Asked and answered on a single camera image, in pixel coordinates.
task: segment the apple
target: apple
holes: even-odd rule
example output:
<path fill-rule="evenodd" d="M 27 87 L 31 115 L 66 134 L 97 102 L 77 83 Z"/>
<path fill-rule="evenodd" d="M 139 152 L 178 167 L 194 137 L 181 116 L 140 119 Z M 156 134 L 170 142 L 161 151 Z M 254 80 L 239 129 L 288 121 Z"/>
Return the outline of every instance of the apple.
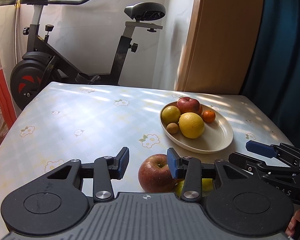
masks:
<path fill-rule="evenodd" d="M 177 102 L 177 108 L 179 108 L 181 114 L 195 113 L 200 115 L 200 102 L 194 98 L 180 98 Z"/>
<path fill-rule="evenodd" d="M 165 154 L 155 154 L 140 166 L 138 179 L 145 192 L 171 192 L 176 180 L 171 176 Z"/>

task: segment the bike seat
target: bike seat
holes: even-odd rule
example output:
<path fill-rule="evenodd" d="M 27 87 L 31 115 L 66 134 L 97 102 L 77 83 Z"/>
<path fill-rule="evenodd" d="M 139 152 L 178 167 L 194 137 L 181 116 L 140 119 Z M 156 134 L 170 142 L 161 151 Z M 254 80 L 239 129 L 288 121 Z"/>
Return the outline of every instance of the bike seat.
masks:
<path fill-rule="evenodd" d="M 165 7 L 156 2 L 142 2 L 124 9 L 126 15 L 136 21 L 155 21 L 163 18 L 166 14 Z"/>

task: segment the table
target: table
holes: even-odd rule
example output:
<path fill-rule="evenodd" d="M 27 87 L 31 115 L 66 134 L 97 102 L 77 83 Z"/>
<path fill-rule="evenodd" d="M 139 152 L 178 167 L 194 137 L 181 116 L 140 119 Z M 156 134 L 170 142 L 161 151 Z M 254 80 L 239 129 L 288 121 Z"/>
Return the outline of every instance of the table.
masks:
<path fill-rule="evenodd" d="M 174 144 L 163 132 L 159 112 L 166 104 L 189 96 L 221 113 L 231 124 L 234 140 L 218 153 L 192 153 Z M 291 144 L 285 135 L 244 96 L 218 96 L 142 88 L 70 85 L 53 82 L 21 113 L 0 146 L 0 205 L 13 190 L 71 159 L 91 163 L 115 156 L 122 147 L 130 150 L 124 178 L 113 180 L 119 191 L 140 192 L 138 169 L 153 154 L 174 147 L 180 156 L 202 162 L 227 159 L 234 151 L 286 166 L 245 149 L 248 140 L 265 144 Z M 92 179 L 82 191 L 92 195 Z M 7 234 L 0 215 L 0 239 Z"/>

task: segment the blue gripper pad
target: blue gripper pad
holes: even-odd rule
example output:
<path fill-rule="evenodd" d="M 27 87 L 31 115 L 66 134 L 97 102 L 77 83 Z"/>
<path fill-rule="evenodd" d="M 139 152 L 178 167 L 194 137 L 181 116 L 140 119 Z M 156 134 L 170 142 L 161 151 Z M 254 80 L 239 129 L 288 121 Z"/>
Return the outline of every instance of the blue gripper pad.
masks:
<path fill-rule="evenodd" d="M 122 150 L 118 153 L 115 159 L 119 160 L 118 167 L 118 178 L 122 179 L 124 173 L 126 172 L 127 166 L 129 164 L 129 149 L 127 147 L 123 147 Z"/>
<path fill-rule="evenodd" d="M 267 158 L 273 158 L 277 156 L 276 151 L 272 146 L 255 142 L 255 141 L 248 141 L 246 143 L 246 149 L 249 152 L 267 157 Z"/>
<path fill-rule="evenodd" d="M 174 179 L 183 179 L 183 167 L 180 166 L 180 156 L 173 148 L 167 150 L 167 163 Z"/>

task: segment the oval plate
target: oval plate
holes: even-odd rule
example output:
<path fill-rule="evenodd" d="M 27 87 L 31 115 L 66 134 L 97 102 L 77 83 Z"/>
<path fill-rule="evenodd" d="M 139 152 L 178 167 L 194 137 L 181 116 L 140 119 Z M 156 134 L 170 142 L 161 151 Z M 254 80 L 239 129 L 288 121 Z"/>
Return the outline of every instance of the oval plate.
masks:
<path fill-rule="evenodd" d="M 215 112 L 216 119 L 212 123 L 204 123 L 205 129 L 202 135 L 197 139 L 189 139 L 185 137 L 179 130 L 176 134 L 169 134 L 167 126 L 162 122 L 161 113 L 168 106 L 177 106 L 177 102 L 167 104 L 160 111 L 160 124 L 165 134 L 180 147 L 195 153 L 211 154 L 227 148 L 233 140 L 232 127 L 221 114 L 212 108 L 202 105 L 203 111 L 211 110 Z"/>

